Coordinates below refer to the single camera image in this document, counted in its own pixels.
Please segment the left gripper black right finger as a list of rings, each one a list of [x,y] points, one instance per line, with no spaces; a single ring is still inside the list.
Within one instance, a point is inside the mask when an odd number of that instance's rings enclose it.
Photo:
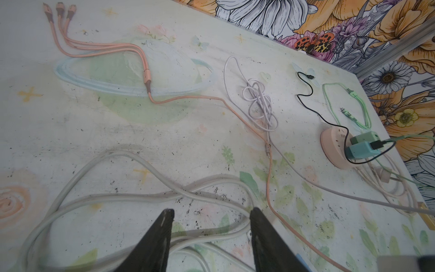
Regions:
[[[261,209],[250,212],[251,243],[257,272],[307,272]]]

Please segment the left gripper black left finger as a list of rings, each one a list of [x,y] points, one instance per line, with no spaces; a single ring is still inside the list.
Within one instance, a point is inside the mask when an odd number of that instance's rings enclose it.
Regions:
[[[114,271],[165,272],[173,221],[174,210],[163,210],[128,257]]]

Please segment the light green USB charger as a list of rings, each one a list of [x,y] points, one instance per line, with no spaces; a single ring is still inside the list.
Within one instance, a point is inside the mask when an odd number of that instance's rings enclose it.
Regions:
[[[376,132],[373,132],[373,131],[359,134],[359,135],[354,136],[350,139],[350,141],[353,145],[358,144],[358,143],[362,143],[362,142],[371,143],[371,142],[376,142],[379,140],[380,140],[380,138],[379,138],[378,134]]]

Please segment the teal charger with black cable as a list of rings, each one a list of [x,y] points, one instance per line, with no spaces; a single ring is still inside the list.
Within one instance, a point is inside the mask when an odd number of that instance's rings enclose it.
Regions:
[[[368,159],[375,157],[381,153],[380,149],[384,147],[381,141],[375,142],[360,142],[347,146],[344,149],[345,155],[348,159],[358,160],[358,159]]]

